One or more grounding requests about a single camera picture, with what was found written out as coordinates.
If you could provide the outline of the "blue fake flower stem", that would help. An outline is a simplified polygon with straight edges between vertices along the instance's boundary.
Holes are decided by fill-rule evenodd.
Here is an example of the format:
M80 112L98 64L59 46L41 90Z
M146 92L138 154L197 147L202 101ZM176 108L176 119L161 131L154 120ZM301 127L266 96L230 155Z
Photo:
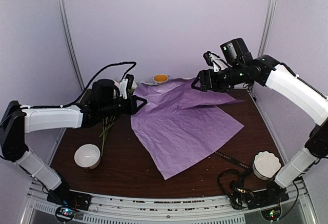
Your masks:
M101 157L103 157L103 154L104 154L104 147L105 147L105 142L107 140L109 129L113 126L114 121L115 121L114 116L106 117L102 121L102 133L99 136L102 138L102 144L101 144L101 150L100 150Z

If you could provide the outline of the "right aluminium frame post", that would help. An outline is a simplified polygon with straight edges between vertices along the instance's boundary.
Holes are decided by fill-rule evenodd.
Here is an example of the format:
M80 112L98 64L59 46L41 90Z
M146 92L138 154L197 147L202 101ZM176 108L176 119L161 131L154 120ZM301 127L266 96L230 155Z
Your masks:
M273 24L274 15L276 11L276 5L277 5L277 0L268 0L266 16L264 20L264 26L263 26L257 57L264 55L265 50L267 48L270 30Z

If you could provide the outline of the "white round bowl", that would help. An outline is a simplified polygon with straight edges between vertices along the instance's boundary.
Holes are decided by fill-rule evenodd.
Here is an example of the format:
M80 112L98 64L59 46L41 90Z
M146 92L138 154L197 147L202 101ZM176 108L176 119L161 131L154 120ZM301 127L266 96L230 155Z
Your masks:
M85 144L80 146L74 154L75 163L85 169L93 170L100 164L101 154L98 146Z

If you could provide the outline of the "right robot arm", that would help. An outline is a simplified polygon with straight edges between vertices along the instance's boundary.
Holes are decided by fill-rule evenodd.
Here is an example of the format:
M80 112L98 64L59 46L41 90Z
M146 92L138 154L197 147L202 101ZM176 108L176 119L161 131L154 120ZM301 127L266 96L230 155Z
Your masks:
M277 204L287 188L317 163L327 161L327 96L306 83L286 63L264 54L255 57L242 38L203 54L206 67L192 88L227 93L237 86L255 88L254 104L273 137L284 164L261 191L238 183L227 187L233 207Z

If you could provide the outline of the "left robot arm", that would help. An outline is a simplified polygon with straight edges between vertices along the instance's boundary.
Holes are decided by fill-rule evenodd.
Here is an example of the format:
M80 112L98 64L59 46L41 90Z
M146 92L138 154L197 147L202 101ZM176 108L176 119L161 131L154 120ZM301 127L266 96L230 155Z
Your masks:
M127 79L118 85L110 79L100 79L93 83L88 95L82 95L67 105L29 106L16 100L9 102L1 119L2 159L17 164L38 180L48 194L48 201L69 208L87 209L88 204L81 201L88 201L90 196L73 193L67 181L26 144L25 137L41 131L87 129L106 118L134 115L147 104L147 100L130 94L130 85Z

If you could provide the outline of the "aluminium frame post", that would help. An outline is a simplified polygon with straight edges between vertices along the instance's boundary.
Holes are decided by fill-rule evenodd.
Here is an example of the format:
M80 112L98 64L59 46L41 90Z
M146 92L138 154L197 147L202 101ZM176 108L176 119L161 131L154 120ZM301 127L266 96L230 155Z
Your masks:
M66 46L67 46L68 53L69 53L69 59L71 61L71 64L73 67L73 72L75 74L78 85L79 85L80 89L83 90L85 85L84 85L83 78L81 76L81 72L80 72L76 54L75 54L75 49L73 46L73 40L72 40L70 27L69 27L69 21L68 21L68 17L67 17L65 0L57 0L57 2L58 2L59 12L60 12L60 16L61 16L61 23L62 23L63 31L64 31L64 38L65 38Z
M276 11L276 5L277 5L277 0L268 0L266 16L264 20L264 26L263 26L257 57L264 55L265 50L267 48L270 30L273 24L274 15Z

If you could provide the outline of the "purple pink wrapping paper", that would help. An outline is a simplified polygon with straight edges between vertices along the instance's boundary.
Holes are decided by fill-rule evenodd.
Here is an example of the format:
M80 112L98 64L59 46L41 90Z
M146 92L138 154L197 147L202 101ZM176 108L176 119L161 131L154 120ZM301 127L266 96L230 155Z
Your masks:
M210 156L244 127L218 107L238 100L194 90L191 83L181 78L158 86L140 83L134 91L148 102L131 117L132 130L164 179Z

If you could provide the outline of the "white scalloped bowl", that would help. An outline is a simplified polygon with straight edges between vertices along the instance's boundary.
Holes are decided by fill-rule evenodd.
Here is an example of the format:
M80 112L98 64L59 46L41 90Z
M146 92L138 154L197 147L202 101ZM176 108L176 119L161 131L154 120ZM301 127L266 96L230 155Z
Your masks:
M259 179L270 180L280 170L281 163L274 153L263 151L255 155L252 168Z

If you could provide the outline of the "patterned mug orange inside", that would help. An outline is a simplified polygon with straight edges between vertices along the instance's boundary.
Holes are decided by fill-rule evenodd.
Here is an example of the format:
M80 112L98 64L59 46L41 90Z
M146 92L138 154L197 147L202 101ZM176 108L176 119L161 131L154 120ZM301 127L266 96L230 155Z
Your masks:
M165 74L157 74L153 76L153 80L157 85L159 85L167 82L169 80L169 77Z

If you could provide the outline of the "front aluminium rail base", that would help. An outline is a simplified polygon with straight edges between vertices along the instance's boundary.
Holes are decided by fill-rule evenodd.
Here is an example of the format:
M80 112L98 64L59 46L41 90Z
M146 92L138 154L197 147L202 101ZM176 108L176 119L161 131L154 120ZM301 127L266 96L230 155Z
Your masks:
M289 200L281 203L278 221L266 220L269 206L260 209L234 210L225 196L177 199L128 198L91 194L86 211L79 210L68 223L319 223L310 196L302 180L288 187ZM46 200L40 183L33 181L26 207L18 223L60 223L55 217L58 206Z

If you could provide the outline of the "black lettered ribbon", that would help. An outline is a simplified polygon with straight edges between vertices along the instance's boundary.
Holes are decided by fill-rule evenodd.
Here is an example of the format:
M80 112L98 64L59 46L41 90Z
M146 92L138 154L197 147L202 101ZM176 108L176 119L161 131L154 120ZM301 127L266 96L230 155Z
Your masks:
M251 167L249 165L246 165L239 160L228 156L224 153L221 153L219 151L214 152L215 155L220 157L221 159L230 162L231 164L238 166L240 168L243 168L244 171L240 172L237 169L226 169L222 171L217 176L217 183L220 187L220 189L224 192L224 194L228 197L231 203L231 207L235 210L243 210L247 207L247 204L249 201L252 201L255 199L255 192L251 189L248 189L244 186L245 179L253 172ZM236 175L237 179L231 181L229 188L232 190L232 193L230 193L224 184L222 183L221 179L224 176L228 175Z

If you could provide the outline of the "left aluminium frame post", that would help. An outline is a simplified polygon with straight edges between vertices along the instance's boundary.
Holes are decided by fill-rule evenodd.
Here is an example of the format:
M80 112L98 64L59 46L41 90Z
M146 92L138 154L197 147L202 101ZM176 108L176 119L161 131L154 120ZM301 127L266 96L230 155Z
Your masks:
M65 38L66 46L67 46L68 53L69 53L69 59L71 61L71 64L73 67L73 72L75 74L78 85L79 85L80 89L83 90L85 85L84 85L83 78L81 76L81 72L80 72L76 54L75 54L75 49L73 46L73 40L72 40L70 27L69 27L69 21L68 21L68 17L67 17L65 0L57 0L57 2L58 2L59 12L60 12L60 16L61 16L61 23L62 23L63 31L64 31L64 38Z

